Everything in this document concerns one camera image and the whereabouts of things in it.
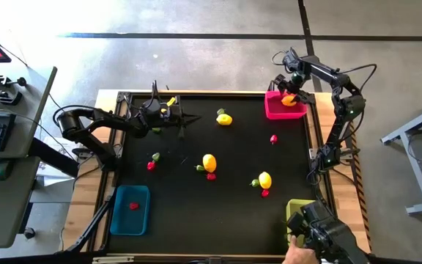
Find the person's hand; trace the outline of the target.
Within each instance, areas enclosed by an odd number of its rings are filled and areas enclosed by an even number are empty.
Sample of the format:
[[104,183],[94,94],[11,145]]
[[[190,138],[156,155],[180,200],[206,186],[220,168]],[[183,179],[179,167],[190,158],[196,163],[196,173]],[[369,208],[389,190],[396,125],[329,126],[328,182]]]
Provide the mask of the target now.
[[300,248],[296,243],[297,237],[292,235],[282,264],[319,264],[313,249]]

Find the black computer mouse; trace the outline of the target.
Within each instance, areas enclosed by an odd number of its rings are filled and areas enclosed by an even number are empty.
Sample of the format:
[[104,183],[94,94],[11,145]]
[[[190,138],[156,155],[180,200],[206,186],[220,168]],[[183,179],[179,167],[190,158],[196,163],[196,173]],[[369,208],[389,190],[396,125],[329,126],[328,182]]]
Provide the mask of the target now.
[[12,171],[14,161],[10,158],[0,158],[0,181],[6,180]]

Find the silver metal bracket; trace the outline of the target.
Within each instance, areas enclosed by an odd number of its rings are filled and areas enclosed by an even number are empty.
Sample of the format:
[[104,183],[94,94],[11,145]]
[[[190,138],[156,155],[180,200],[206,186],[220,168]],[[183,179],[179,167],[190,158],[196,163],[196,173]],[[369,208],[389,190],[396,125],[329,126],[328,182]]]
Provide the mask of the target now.
[[107,256],[107,257],[94,257],[92,264],[125,264],[133,263],[134,257],[130,256]]

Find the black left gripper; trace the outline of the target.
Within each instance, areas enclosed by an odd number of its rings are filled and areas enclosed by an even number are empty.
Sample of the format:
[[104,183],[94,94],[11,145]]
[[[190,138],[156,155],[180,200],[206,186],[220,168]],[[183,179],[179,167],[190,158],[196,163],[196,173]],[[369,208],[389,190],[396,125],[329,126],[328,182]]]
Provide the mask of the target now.
[[[170,128],[170,127],[177,127],[178,128],[178,138],[184,139],[184,122],[195,122],[201,119],[200,115],[195,114],[183,114],[183,109],[180,101],[180,96],[174,96],[177,98],[177,102],[168,107],[166,103],[160,96],[158,96],[158,101],[160,105],[160,128]],[[161,113],[161,109],[168,109],[166,113]]]

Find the black frame strut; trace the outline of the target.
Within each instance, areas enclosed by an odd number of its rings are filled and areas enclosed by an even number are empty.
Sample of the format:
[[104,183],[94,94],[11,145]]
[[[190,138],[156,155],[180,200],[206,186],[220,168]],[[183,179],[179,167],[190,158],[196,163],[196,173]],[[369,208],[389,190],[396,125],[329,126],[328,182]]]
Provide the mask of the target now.
[[100,223],[100,220],[104,217],[104,215],[112,209],[115,202],[116,196],[116,188],[111,192],[109,196],[105,198],[105,201],[97,210],[97,212],[93,215],[90,223],[87,225],[86,229],[83,233],[78,237],[75,243],[65,249],[66,252],[80,252],[87,241],[93,236],[97,227]]

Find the black table mat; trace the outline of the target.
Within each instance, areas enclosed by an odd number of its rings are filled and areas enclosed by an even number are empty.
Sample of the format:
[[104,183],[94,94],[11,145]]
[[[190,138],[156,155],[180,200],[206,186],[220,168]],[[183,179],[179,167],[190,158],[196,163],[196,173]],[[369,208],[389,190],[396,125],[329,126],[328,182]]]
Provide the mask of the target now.
[[[141,236],[112,236],[110,252],[284,254],[287,202],[314,198],[304,120],[269,120],[261,97],[186,97],[182,105],[201,116],[184,139],[176,128],[125,137],[118,182],[149,188],[148,226]],[[219,109],[233,118],[231,125],[217,123]],[[196,170],[206,154],[217,161],[215,180]],[[267,197],[251,186],[262,172],[273,180]]]

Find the yellow-green plastic basket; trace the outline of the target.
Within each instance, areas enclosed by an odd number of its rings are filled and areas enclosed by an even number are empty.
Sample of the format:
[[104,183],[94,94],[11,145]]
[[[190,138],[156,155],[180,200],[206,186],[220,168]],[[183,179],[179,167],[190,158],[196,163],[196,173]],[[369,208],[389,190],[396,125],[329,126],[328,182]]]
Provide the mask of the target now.
[[[286,205],[286,222],[289,222],[289,218],[295,212],[302,213],[301,207],[305,206],[309,203],[312,203],[313,200],[310,199],[291,199],[287,202]],[[300,235],[297,237],[297,246],[302,246],[304,244],[304,235]]]

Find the yellow black hazard tape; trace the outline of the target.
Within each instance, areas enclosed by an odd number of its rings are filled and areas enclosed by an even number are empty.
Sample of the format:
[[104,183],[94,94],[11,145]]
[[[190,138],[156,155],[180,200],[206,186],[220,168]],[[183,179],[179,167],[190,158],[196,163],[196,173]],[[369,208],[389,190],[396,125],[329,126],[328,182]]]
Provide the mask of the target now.
[[[350,145],[350,148],[357,151],[360,151],[360,149],[358,147],[355,133],[359,129],[362,119],[363,119],[363,114],[360,115],[360,120],[357,125],[355,125],[354,121],[351,121],[349,123],[349,136],[348,136],[348,139],[346,139],[346,142]],[[360,212],[361,212],[361,216],[362,216],[363,224],[365,228],[367,245],[369,247],[369,251],[372,252],[367,204],[366,204],[366,198],[364,197],[363,178],[362,178],[362,171],[360,167],[360,159],[359,159],[358,153],[355,153],[352,155],[351,167],[352,167],[352,175],[355,181],[355,188],[357,191],[358,201],[360,205]]]

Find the black desk clamp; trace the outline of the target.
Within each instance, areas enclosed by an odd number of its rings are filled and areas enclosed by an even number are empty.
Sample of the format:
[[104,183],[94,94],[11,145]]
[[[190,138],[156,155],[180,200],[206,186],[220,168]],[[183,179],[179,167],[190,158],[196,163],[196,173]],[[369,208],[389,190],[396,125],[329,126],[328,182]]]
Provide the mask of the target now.
[[0,91],[0,103],[8,106],[16,106],[21,101],[22,93],[16,92],[11,95],[8,92]]
[[24,77],[20,77],[16,81],[12,81],[9,77],[0,75],[0,86],[10,87],[13,84],[25,87],[27,85],[27,81]]

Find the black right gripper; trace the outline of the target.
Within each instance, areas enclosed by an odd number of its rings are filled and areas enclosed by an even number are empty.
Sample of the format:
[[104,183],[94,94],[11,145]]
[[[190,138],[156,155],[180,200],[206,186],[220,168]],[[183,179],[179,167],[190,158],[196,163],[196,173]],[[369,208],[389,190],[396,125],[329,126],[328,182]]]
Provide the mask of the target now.
[[295,95],[294,100],[297,103],[301,102],[301,95],[304,94],[302,87],[306,82],[306,77],[303,74],[293,73],[291,74],[289,80],[286,80],[286,77],[283,75],[278,75],[273,80],[274,85],[280,92],[280,95],[284,97],[286,94]]

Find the pink plastic basket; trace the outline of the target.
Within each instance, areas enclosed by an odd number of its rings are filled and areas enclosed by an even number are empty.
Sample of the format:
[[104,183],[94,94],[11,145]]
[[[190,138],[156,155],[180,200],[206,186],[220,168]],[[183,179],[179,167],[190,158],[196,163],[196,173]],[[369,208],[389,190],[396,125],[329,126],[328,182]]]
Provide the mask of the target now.
[[269,120],[293,120],[299,119],[307,112],[304,103],[297,103],[293,107],[283,106],[282,96],[278,91],[267,91],[264,97],[265,113]]

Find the blue plastic basket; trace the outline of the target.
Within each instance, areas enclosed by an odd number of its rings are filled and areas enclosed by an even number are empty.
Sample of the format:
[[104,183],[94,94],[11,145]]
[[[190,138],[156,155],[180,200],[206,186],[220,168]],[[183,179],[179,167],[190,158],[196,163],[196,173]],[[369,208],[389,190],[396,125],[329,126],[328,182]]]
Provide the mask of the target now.
[[[139,208],[131,210],[129,204]],[[147,186],[120,186],[116,191],[110,233],[112,235],[140,236],[147,231],[150,191]]]

